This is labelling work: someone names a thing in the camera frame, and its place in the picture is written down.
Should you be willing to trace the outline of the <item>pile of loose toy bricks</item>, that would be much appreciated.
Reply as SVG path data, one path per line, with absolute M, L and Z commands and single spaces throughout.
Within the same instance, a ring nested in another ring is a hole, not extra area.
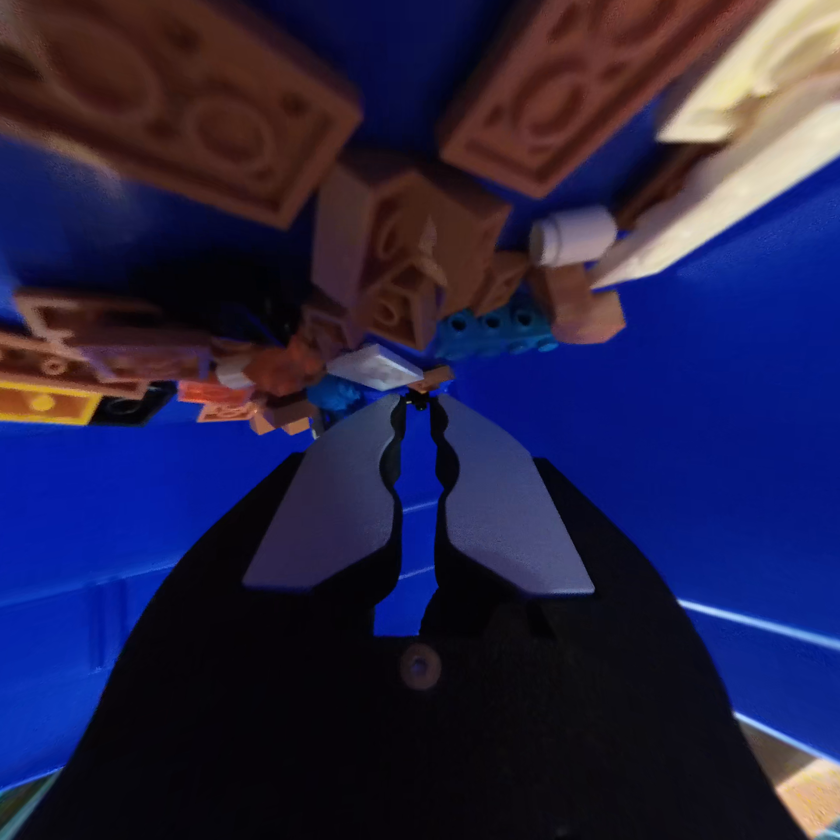
M 607 202 L 543 203 L 653 103 L 654 158 Z M 510 2 L 433 159 L 360 148 L 360 91 L 249 2 L 2 2 L 2 138 L 252 224 L 316 202 L 310 291 L 215 253 L 152 300 L 22 286 L 2 382 L 309 428 L 356 390 L 430 393 L 377 338 L 448 361 L 604 343 L 614 286 L 672 265 L 838 158 L 838 2 Z

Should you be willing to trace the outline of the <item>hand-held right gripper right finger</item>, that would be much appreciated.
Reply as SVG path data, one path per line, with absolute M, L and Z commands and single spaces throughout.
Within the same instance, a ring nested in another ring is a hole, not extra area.
M 444 546 L 524 595 L 593 595 L 529 451 L 451 395 L 435 398 L 429 411 Z

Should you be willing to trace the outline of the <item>yellow toy brick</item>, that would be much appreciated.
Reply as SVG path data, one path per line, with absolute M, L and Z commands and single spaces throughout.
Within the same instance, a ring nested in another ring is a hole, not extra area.
M 1 420 L 21 424 L 87 425 L 99 397 L 67 388 L 1 383 Z

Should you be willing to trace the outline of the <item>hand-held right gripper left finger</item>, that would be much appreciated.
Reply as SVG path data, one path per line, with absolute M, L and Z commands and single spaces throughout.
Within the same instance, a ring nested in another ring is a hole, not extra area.
M 309 446 L 250 562 L 252 590 L 313 590 L 383 550 L 402 526 L 396 478 L 405 402 L 397 394 L 342 420 Z

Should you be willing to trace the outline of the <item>blue plastic bin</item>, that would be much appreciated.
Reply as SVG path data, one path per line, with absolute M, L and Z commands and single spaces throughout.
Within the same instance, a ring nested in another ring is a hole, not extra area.
M 434 127 L 510 2 L 252 2 L 349 79 L 360 144 L 433 154 Z M 653 161 L 651 103 L 543 203 L 607 202 Z M 286 233 L 2 138 L 2 318 L 11 291 L 125 292 L 211 249 L 307 278 Z M 739 715 L 838 760 L 838 163 L 668 271 L 623 285 L 604 345 L 473 360 L 455 396 L 552 460 L 655 563 Z M 165 574 L 308 437 L 199 424 L 2 424 L 2 791 L 64 764 Z M 398 491 L 404 577 L 376 629 L 415 629 L 433 590 L 438 485 L 411 418 Z

